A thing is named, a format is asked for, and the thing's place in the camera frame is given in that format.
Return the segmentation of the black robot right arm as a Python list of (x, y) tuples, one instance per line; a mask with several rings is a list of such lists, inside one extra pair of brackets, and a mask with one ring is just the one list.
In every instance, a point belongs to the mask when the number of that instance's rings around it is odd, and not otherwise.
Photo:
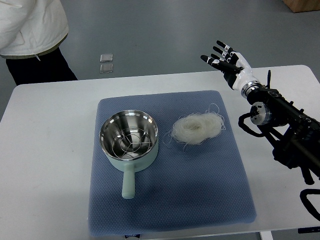
[(241, 84), (241, 94), (251, 104), (238, 125), (248, 134), (265, 137), (273, 146), (275, 161), (289, 169), (300, 168), (307, 185), (320, 175), (320, 123), (294, 107), (270, 85), (257, 80)]

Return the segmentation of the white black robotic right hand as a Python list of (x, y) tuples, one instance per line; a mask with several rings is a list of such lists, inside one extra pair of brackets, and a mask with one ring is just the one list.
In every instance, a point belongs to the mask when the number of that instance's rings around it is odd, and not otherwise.
[(213, 46), (216, 54), (201, 55), (200, 58), (222, 72), (225, 81), (232, 90), (244, 91), (250, 85), (260, 84), (254, 77), (250, 64), (241, 53), (219, 40), (216, 41), (216, 44), (219, 46)]

